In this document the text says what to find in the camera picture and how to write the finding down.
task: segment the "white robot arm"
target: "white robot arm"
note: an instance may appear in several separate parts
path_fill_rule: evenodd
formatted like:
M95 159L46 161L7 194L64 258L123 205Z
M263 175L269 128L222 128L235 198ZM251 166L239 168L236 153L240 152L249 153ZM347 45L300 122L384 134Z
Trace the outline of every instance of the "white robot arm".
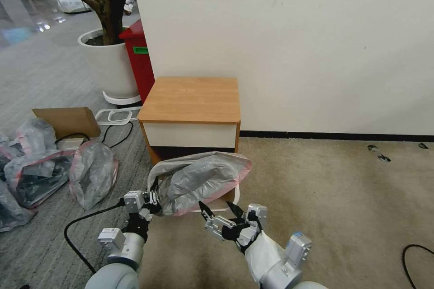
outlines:
M268 237L263 227L267 207L249 204L247 213L228 202L236 216L227 219L215 216L202 202L199 206L205 228L220 240L234 241L247 261L250 273L262 289L327 289L316 282L301 282L302 263L311 249L312 241L301 232L294 233L285 249Z
M155 192L130 191L124 195L129 214L128 224L119 228L104 228L98 236L100 244L109 250L108 264L87 282L85 289L139 289L137 272L147 240L148 225L161 207ZM215 216L202 202L199 206L205 228L220 240L230 240L245 255L255 282L262 289L327 289L315 282L301 282L301 265L311 248L311 240L302 233L291 236L285 249L263 231L267 208L250 204L245 213L228 202L236 216L226 219Z

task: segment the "gray plastic bag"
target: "gray plastic bag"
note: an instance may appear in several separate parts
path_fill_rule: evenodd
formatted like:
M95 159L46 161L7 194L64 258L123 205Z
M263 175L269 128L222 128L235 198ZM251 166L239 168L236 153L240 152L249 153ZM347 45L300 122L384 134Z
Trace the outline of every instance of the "gray plastic bag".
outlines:
M159 162L148 176L148 190L158 192L163 215L182 215L235 188L252 168L242 154L219 151Z
M0 180L0 232L25 225L35 213L19 206L7 184Z
M11 147L9 138L0 132L0 181L6 181L4 168L12 159L24 155L18 148Z
M117 173L118 161L110 148L96 140L87 141L75 152L69 189L74 199L91 209L109 193Z
M34 208L68 180L74 151L49 150L12 159L4 171L20 205Z
M56 133L53 127L39 117L27 120L17 129L17 139L25 154L56 150Z

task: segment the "plant soil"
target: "plant soil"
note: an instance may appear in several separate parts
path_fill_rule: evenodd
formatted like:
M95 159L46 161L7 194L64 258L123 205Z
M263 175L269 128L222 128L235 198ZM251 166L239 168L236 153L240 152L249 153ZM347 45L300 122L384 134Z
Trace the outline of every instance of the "plant soil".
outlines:
M102 35L99 35L97 37L88 39L85 44L86 45L92 45L92 46L103 46L103 39L104 39L104 37Z

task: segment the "carpet floor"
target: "carpet floor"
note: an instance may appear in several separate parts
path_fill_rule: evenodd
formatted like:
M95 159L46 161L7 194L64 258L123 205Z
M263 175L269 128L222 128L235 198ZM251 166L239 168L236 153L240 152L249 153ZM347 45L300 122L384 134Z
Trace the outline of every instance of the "carpet floor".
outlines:
M125 24L137 18L126 17ZM93 13L68 16L62 25L0 52L0 131L12 137L35 107L88 106L96 113L110 106L76 42L97 27ZM127 129L111 130L107 143L123 138ZM268 206L265 231L281 245L295 231L313 240L305 280L330 289L410 288L402 248L412 242L434 248L434 153L416 143L373 143L391 158L385 163L368 144L241 138L240 152L252 160L253 170L241 185L240 206ZM145 187L151 164L137 124L113 151L120 161L117 183L90 212ZM65 243L63 228L85 213L64 186L30 223L0 233L0 289L83 288L91 274ZM105 253L96 238L125 218L119 209L82 221L70 228L71 239L101 267ZM256 288L234 244L216 240L203 223L195 213L154 218L139 274L143 289ZM418 288L433 288L434 257L412 249L408 263Z

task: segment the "white drawer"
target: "white drawer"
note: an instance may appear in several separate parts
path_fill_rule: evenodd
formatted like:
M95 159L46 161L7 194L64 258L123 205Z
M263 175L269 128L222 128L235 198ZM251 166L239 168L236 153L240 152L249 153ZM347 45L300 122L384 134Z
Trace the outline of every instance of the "white drawer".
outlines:
M236 124L143 123L151 146L234 148Z

